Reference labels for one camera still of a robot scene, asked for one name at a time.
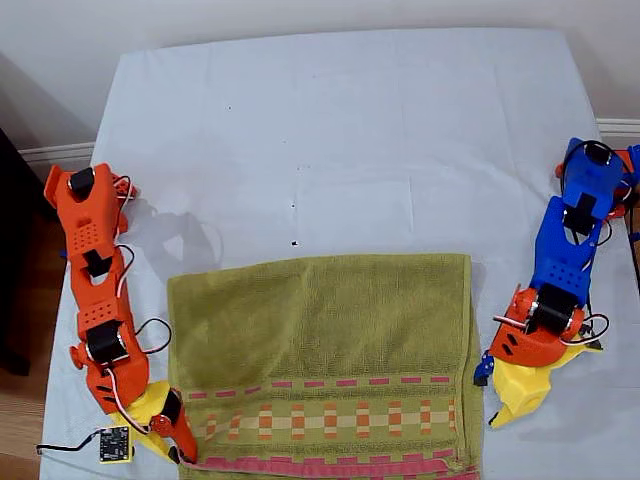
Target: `white wall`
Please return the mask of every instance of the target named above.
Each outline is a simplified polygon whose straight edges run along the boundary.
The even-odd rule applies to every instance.
[[[92,141],[131,50],[408,26],[559,28],[596,114],[640,119],[638,20],[638,0],[2,0],[0,127],[20,148]]]

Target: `checkered pattern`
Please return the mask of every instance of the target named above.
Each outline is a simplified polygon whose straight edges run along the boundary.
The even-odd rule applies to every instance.
[[[433,409],[433,400],[424,399],[417,405],[401,400],[392,400],[386,403],[385,413],[371,413],[371,404],[367,401],[359,401],[342,405],[338,402],[327,402],[320,415],[309,415],[304,403],[292,403],[289,405],[289,414],[285,416],[273,416],[271,404],[260,406],[258,415],[244,415],[242,411],[235,410],[232,417],[226,421],[221,420],[221,415],[210,413],[201,421],[198,428],[193,430],[194,435],[210,441],[217,435],[225,435],[228,440],[238,440],[242,432],[255,435],[259,440],[272,440],[273,432],[288,432],[293,440],[304,440],[310,432],[322,429],[324,438],[348,440],[353,435],[357,438],[370,438],[372,429],[380,432],[385,429],[391,437],[401,437],[405,432],[415,432],[408,429],[409,426],[419,427],[421,435],[430,435],[434,425],[448,427],[452,432],[456,431],[456,405],[454,399],[447,399],[444,408]]]
[[[258,416],[258,438],[260,440],[271,440],[271,428],[273,426],[273,412],[271,404],[260,406]]]
[[[217,426],[216,418],[217,417],[215,413],[210,413],[207,416],[206,431],[204,435],[205,442],[208,442],[209,440],[211,440],[216,434],[216,426]]]
[[[335,402],[324,404],[324,438],[338,436],[338,413]]]
[[[237,440],[240,436],[240,420],[242,420],[242,411],[236,410],[229,423],[229,440]]]
[[[429,400],[420,402],[420,433],[423,435],[431,433],[431,401]]]
[[[402,402],[400,400],[389,402],[388,417],[389,435],[402,436]]]
[[[456,405],[455,400],[449,400],[449,430],[456,431]]]
[[[304,440],[304,405],[296,403],[291,406],[291,438]]]
[[[356,409],[356,436],[368,438],[370,432],[369,403],[358,402]]]

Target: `wooden floor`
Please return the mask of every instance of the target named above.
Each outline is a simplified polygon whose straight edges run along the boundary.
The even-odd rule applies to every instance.
[[[640,207],[634,212],[634,231],[640,231]],[[42,419],[49,374],[53,332],[65,261],[64,234],[56,223],[35,218],[29,242],[31,261],[20,278],[11,332],[15,345],[31,359],[28,377],[0,370],[0,478],[38,478],[40,460],[34,446],[42,436]],[[640,258],[640,242],[636,244]]]

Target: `orange 3d printed part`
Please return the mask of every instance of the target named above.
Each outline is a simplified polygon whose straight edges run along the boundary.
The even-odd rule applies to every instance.
[[[53,166],[44,194],[66,235],[78,305],[80,343],[70,347],[73,364],[87,367],[87,386],[105,413],[120,414],[140,435],[172,438],[177,448],[167,454],[174,461],[195,461],[196,442],[177,390],[168,389],[148,425],[126,411],[147,390],[147,354],[153,353],[140,348],[129,306],[125,277],[132,260],[125,265],[122,250],[133,251],[116,244],[118,234],[128,229],[122,210],[137,195],[131,179],[114,175],[104,163],[75,173]]]

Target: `table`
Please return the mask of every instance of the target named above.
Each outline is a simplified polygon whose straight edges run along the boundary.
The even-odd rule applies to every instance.
[[[168,48],[122,57],[92,163],[131,175],[121,241],[134,318],[166,315],[184,272],[296,256],[465,252],[482,346],[518,282],[559,185],[571,136],[597,138],[560,33],[518,29],[348,32]],[[636,478],[640,301],[622,221],[598,251],[594,311],[612,320],[601,355],[553,376],[539,411],[487,427],[487,479]],[[44,440],[76,444],[105,416],[72,366],[75,306],[65,277]],[[161,341],[145,329],[142,343]],[[166,376],[166,353],[151,357]],[[485,389],[485,420],[498,409]],[[138,449],[103,467],[97,445],[47,454],[41,479],[173,479]]]

